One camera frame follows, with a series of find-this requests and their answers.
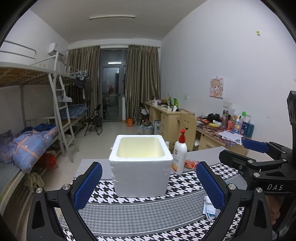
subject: hand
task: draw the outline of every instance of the hand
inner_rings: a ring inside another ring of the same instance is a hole
[[[276,220],[281,215],[279,211],[279,209],[281,208],[281,204],[274,198],[274,196],[265,196],[265,198],[269,208],[271,225],[274,225],[276,223]]]

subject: ceiling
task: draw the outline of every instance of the ceiling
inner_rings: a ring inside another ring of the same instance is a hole
[[[206,0],[38,0],[31,10],[70,42],[85,39],[162,40]],[[135,15],[135,19],[95,19],[100,15]]]

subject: air conditioner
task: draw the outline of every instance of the air conditioner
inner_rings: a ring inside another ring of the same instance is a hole
[[[57,52],[59,52],[59,57],[64,58],[66,56],[66,50],[62,48],[57,43],[51,43],[48,49],[49,55],[55,55]]]

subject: blue gripper pad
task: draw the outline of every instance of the blue gripper pad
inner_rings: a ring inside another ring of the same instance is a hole
[[[197,164],[196,176],[199,179],[199,181],[201,182],[203,188],[205,189],[214,208],[223,210],[225,208],[224,193],[221,190],[221,188],[218,186],[218,184],[215,182],[215,180],[213,179],[213,177],[211,176],[209,171],[205,168],[203,163],[205,163],[205,162],[200,162]]]
[[[100,163],[96,163],[90,173],[86,176],[83,183],[78,187],[78,190],[74,194],[73,206],[76,211],[85,208],[90,196],[92,195],[96,185],[100,181],[103,174],[103,168]]]
[[[246,149],[261,153],[266,153],[269,151],[269,147],[265,143],[254,140],[244,140],[243,146]]]

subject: headphones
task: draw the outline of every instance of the headphones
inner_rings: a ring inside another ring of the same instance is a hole
[[[206,118],[209,122],[213,122],[213,121],[217,121],[217,122],[221,122],[221,118],[219,114],[208,114],[207,118]]]

